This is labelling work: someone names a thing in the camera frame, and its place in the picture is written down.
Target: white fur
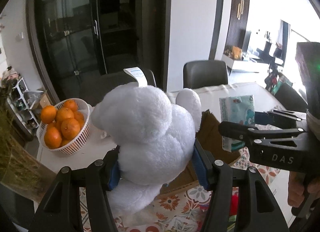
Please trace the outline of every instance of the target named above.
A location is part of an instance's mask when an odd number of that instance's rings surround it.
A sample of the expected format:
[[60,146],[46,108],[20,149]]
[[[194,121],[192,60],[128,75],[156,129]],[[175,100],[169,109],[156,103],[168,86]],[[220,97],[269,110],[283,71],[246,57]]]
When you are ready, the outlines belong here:
[[105,96],[92,122],[120,146],[124,179],[108,198],[114,216],[128,215],[150,204],[162,184],[185,169],[200,127],[201,104],[190,89],[180,91],[177,104],[171,104],[162,90],[130,83]]

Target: gold wall decoration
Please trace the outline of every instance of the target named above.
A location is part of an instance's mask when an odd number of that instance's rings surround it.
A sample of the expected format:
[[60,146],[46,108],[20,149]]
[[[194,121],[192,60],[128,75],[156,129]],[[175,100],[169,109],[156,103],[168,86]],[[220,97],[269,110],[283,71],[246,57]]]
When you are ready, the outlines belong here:
[[241,15],[243,14],[244,9],[244,0],[241,0],[240,3],[238,3],[238,11],[237,11],[237,18],[240,20]]

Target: tissue packet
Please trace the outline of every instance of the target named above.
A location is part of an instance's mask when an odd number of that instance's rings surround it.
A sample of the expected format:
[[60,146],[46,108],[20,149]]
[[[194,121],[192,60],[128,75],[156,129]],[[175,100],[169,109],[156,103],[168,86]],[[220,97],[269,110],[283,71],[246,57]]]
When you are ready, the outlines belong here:
[[[221,121],[254,126],[253,95],[220,98],[220,111]],[[226,151],[233,152],[243,147],[242,141],[222,137],[222,148]]]

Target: human hand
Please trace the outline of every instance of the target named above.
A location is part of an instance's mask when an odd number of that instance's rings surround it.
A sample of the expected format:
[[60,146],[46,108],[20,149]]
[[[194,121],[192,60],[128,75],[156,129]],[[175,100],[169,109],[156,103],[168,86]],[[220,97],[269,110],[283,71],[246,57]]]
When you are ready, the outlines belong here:
[[[288,182],[288,204],[298,208],[304,200],[303,181],[297,177],[297,172],[290,171]],[[316,193],[316,199],[320,198],[320,177],[314,178],[308,185],[310,194]]]

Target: dining table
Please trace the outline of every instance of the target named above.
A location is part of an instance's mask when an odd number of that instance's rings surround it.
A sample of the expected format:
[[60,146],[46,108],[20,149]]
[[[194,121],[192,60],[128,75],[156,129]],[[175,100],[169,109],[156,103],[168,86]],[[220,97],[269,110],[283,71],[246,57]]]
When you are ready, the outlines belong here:
[[[218,121],[221,121],[219,99],[223,97],[253,95],[255,111],[285,109],[256,82],[202,87],[194,91],[199,95],[202,111],[209,110]],[[178,91],[167,93],[172,103],[175,103],[177,94]],[[258,125],[258,128],[267,130],[274,127]],[[40,146],[37,160],[55,173],[58,173],[64,166],[69,166],[72,170],[85,168],[95,160],[102,159],[109,150],[116,147],[111,137],[102,138],[102,135],[103,131],[91,125],[90,137],[85,146],[77,153],[68,156]],[[247,169],[249,166],[255,166],[272,189],[287,224],[290,225],[294,216],[292,216],[291,208],[286,202],[289,172],[251,163],[250,154],[246,147],[240,150],[240,155],[239,160],[232,167]],[[85,192],[85,188],[80,188],[80,211],[86,232],[91,231],[91,227]],[[238,188],[233,188],[233,194],[237,195],[237,193]],[[211,194],[202,186],[197,185],[176,195],[155,199],[142,211],[131,216],[116,217],[114,221],[118,230],[125,232],[199,231],[209,208]],[[228,231],[233,230],[235,218],[235,216],[230,216]]]

